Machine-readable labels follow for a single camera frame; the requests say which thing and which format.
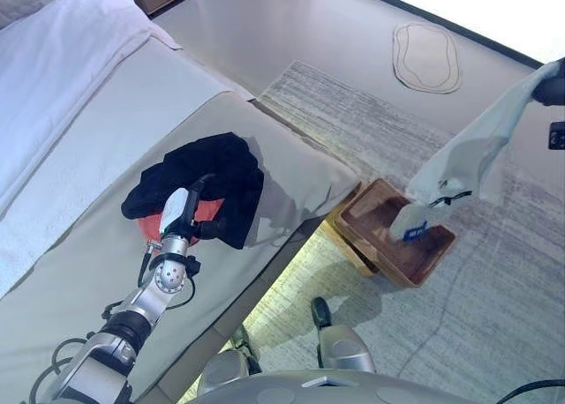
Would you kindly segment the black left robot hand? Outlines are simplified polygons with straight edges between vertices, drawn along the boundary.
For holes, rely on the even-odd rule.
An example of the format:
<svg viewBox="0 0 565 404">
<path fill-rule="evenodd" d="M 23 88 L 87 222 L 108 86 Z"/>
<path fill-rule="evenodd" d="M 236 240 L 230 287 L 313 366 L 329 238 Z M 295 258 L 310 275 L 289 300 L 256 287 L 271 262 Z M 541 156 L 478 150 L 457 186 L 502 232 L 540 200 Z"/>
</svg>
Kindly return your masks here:
<svg viewBox="0 0 565 404">
<path fill-rule="evenodd" d="M 159 226 L 160 239 L 180 236 L 189 243 L 193 240 L 220 238 L 226 230 L 226 221 L 196 221 L 200 195 L 209 179 L 215 174 L 206 174 L 188 188 L 178 188 L 167 199 Z"/>
</svg>

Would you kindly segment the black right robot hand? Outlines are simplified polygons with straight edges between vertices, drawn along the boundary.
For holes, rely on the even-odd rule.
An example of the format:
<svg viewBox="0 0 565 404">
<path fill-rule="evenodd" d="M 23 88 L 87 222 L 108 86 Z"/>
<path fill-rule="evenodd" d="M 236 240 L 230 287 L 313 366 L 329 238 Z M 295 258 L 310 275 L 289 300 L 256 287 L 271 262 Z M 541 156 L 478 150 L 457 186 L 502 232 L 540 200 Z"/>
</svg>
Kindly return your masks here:
<svg viewBox="0 0 565 404">
<path fill-rule="evenodd" d="M 557 74 L 542 80 L 531 95 L 533 100 L 544 106 L 564 105 L 564 58 L 559 59 L 557 63 L 559 64 Z"/>
</svg>

